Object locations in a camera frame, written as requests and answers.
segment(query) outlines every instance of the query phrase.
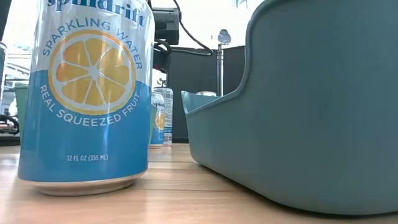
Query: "metal stand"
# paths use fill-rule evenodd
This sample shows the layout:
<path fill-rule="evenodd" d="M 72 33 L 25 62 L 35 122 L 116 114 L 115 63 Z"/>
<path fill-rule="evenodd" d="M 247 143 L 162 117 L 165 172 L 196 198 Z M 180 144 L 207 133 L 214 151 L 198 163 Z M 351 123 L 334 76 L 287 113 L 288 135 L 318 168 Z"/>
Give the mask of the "metal stand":
<path fill-rule="evenodd" d="M 218 51 L 217 51 L 217 96 L 224 95 L 223 89 L 223 46 L 218 44 Z"/>

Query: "lemon slice graphic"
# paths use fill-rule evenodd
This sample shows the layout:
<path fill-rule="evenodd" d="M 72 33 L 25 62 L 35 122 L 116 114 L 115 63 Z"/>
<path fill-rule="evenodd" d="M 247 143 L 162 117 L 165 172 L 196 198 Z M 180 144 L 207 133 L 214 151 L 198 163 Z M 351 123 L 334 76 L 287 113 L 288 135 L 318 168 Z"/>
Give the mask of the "lemon slice graphic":
<path fill-rule="evenodd" d="M 158 113 L 155 117 L 155 125 L 156 128 L 159 130 L 164 129 L 164 114 L 163 113 Z"/>
<path fill-rule="evenodd" d="M 135 84 L 136 71 L 128 49 L 97 30 L 67 36 L 50 60 L 49 85 L 54 97 L 81 114 L 115 112 L 129 101 Z"/>

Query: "blue can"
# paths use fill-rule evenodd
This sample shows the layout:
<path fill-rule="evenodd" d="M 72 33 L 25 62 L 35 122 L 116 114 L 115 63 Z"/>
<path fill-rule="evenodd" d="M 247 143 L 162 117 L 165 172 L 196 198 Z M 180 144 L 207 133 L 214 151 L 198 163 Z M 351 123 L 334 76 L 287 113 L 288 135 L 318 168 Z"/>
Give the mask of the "blue can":
<path fill-rule="evenodd" d="M 173 133 L 173 90 L 167 87 L 155 87 L 155 92 L 162 94 L 164 99 L 164 142 L 167 147 L 172 145 Z"/>
<path fill-rule="evenodd" d="M 162 94 L 152 92 L 152 104 L 157 108 L 157 111 L 150 147 L 159 147 L 163 145 L 164 137 L 164 99 Z"/>
<path fill-rule="evenodd" d="M 152 11 L 146 0 L 39 4 L 18 176 L 50 195 L 127 187 L 148 166 Z"/>

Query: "desk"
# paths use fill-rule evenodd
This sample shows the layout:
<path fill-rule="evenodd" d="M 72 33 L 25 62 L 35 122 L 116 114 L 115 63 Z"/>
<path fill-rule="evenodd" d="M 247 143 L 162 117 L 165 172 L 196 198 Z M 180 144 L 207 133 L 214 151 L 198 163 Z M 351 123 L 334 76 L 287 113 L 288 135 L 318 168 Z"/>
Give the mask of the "desk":
<path fill-rule="evenodd" d="M 358 219 L 278 205 L 195 163 L 187 144 L 150 150 L 148 172 L 131 187 L 85 197 L 42 195 L 18 180 L 18 153 L 0 148 L 0 223 L 398 223 L 398 214 Z"/>

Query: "teal plastic bin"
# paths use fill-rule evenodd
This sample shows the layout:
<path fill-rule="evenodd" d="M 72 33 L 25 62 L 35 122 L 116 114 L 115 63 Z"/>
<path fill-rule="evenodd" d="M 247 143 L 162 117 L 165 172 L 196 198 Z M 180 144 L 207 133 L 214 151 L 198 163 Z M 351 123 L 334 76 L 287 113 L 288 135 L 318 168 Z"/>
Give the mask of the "teal plastic bin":
<path fill-rule="evenodd" d="M 210 102 L 182 93 L 194 160 L 290 207 L 398 211 L 397 9 L 261 3 L 238 89 Z"/>

